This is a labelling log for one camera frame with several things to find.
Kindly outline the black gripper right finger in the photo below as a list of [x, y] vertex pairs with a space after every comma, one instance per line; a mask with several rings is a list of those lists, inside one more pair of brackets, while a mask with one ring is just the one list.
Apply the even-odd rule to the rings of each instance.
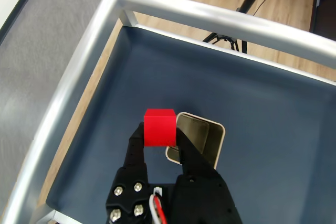
[[173, 189], [170, 223], [242, 223], [225, 181], [180, 129], [176, 143], [183, 174]]

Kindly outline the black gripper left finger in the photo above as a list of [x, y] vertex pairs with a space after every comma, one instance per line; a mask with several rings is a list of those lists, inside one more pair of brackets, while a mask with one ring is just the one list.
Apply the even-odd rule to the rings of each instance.
[[106, 200], [106, 223], [151, 223], [150, 184], [144, 161], [144, 124], [129, 138], [123, 166], [114, 177]]

